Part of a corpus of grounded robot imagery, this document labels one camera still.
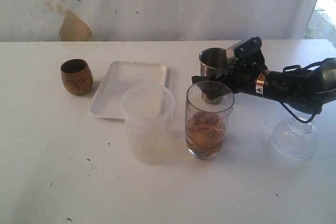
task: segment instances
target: clear glass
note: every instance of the clear glass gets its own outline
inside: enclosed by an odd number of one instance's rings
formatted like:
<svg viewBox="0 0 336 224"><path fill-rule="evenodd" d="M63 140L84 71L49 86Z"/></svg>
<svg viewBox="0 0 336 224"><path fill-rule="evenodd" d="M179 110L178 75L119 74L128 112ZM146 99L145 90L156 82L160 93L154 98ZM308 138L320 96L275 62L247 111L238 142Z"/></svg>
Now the clear glass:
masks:
<svg viewBox="0 0 336 224"><path fill-rule="evenodd" d="M234 94L215 81L202 81L187 91L185 134L189 151L197 158L214 157L223 147Z"/></svg>
<svg viewBox="0 0 336 224"><path fill-rule="evenodd" d="M310 115L300 113L298 117L307 120ZM279 153L295 160L312 158L318 147L313 122L300 123L295 118L284 119L278 123L274 127L271 142Z"/></svg>
<svg viewBox="0 0 336 224"><path fill-rule="evenodd" d="M137 160L157 164L171 153L174 108L173 94L159 84L140 84L123 95L121 112Z"/></svg>

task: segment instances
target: table surface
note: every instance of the table surface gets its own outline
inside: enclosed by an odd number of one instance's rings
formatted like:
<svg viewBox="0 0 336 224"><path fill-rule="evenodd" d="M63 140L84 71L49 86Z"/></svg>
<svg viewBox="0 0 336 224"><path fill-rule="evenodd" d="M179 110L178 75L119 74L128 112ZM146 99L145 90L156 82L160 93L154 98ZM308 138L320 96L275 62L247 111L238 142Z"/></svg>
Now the table surface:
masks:
<svg viewBox="0 0 336 224"><path fill-rule="evenodd" d="M223 151L210 161L188 153L185 92L199 73L198 54L233 43L0 43L0 223L335 223L336 102L316 117L319 147L308 161L270 144L289 116L281 105L245 94L236 95ZM262 51L278 71L336 57L327 40L265 40ZM95 80L81 97L61 83L70 58L87 60ZM122 121L88 114L113 61L170 68L175 151L162 165L131 156Z"/></svg>

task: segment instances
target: white tray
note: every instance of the white tray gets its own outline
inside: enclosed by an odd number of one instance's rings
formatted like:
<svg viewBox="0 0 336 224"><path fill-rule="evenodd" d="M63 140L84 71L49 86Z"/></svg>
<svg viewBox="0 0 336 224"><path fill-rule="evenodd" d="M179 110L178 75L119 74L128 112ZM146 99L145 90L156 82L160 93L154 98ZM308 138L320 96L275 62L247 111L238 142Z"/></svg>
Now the white tray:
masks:
<svg viewBox="0 0 336 224"><path fill-rule="evenodd" d="M145 82L166 86L167 71L164 64L113 62L92 99L89 114L97 118L123 120L120 113L122 95L129 88Z"/></svg>

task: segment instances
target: wooden cup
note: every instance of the wooden cup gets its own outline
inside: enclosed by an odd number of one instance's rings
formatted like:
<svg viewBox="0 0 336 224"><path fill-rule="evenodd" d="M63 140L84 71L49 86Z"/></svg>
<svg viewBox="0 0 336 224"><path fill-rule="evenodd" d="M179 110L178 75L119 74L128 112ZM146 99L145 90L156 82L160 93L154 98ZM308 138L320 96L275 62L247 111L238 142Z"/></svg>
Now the wooden cup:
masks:
<svg viewBox="0 0 336 224"><path fill-rule="evenodd" d="M85 60L72 59L61 66L62 82L65 89L75 95L88 92L93 85L91 70Z"/></svg>

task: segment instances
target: wall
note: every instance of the wall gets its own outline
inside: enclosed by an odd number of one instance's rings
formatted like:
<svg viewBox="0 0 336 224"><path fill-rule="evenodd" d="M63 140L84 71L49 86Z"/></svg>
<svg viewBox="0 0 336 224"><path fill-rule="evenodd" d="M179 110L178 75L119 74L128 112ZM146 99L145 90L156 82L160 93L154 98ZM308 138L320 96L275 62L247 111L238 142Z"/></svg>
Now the wall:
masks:
<svg viewBox="0 0 336 224"><path fill-rule="evenodd" d="M60 40L66 10L78 40L303 38L315 1L0 0L0 41Z"/></svg>

